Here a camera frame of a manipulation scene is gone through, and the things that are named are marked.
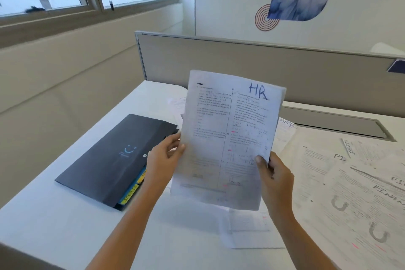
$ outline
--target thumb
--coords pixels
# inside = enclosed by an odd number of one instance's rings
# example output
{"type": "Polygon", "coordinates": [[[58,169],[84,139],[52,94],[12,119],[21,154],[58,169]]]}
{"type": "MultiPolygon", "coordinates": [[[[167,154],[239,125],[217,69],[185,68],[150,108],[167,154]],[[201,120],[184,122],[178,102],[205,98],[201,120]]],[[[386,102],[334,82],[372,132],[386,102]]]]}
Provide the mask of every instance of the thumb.
{"type": "Polygon", "coordinates": [[[173,154],[173,156],[170,157],[170,159],[177,163],[177,161],[179,161],[180,157],[184,153],[184,150],[185,150],[185,144],[179,145],[177,147],[177,149],[175,150],[175,153],[173,154]]]}
{"type": "Polygon", "coordinates": [[[264,160],[262,156],[256,156],[255,158],[257,167],[259,169],[259,174],[260,178],[263,182],[268,183],[269,181],[272,181],[271,179],[271,173],[269,168],[267,167],[267,162],[264,160]]]}

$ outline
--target white desk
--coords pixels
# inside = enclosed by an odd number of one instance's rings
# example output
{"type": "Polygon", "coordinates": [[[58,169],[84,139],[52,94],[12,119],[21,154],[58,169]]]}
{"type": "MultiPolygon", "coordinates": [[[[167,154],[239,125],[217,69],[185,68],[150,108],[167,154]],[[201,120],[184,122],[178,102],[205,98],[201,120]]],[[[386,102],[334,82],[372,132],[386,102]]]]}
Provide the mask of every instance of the white desk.
{"type": "MultiPolygon", "coordinates": [[[[168,97],[184,97],[180,86],[144,81],[0,210],[0,242],[66,270],[84,269],[123,216],[54,181],[77,158],[133,113],[175,122],[168,97]]],[[[285,102],[284,105],[379,119],[405,144],[405,119],[285,102]]],[[[299,128],[282,153],[291,164],[305,137],[314,146],[340,148],[342,134],[299,128]]],[[[204,207],[165,192],[156,204],[132,269],[294,269],[285,249],[225,248],[217,219],[204,207]]]]}

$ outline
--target person's right hand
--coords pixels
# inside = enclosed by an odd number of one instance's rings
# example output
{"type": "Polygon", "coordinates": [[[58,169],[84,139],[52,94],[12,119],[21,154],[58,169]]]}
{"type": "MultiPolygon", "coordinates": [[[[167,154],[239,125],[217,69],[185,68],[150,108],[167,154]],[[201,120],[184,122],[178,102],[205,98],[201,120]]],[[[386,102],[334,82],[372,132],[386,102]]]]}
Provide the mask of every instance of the person's right hand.
{"type": "Polygon", "coordinates": [[[262,182],[262,197],[273,222],[289,220],[292,212],[292,186],[294,175],[275,152],[271,152],[267,165],[262,156],[255,158],[262,182]]]}

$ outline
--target black folder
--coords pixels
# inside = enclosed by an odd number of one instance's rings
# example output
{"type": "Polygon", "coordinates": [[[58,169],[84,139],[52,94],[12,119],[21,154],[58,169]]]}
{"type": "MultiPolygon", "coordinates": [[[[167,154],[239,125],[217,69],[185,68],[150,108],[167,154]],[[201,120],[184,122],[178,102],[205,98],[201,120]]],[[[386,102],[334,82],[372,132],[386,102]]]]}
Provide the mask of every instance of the black folder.
{"type": "Polygon", "coordinates": [[[148,152],[177,125],[129,114],[55,181],[108,206],[118,204],[146,164],[148,152]]]}

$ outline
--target gray partition panel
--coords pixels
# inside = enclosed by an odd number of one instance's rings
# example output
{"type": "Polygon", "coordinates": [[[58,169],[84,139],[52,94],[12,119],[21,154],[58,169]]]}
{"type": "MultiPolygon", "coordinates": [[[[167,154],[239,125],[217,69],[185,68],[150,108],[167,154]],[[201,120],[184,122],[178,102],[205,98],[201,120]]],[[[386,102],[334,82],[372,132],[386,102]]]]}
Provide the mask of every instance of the gray partition panel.
{"type": "Polygon", "coordinates": [[[405,117],[395,57],[136,32],[145,79],[188,85],[191,69],[287,88],[286,101],[405,117]]]}

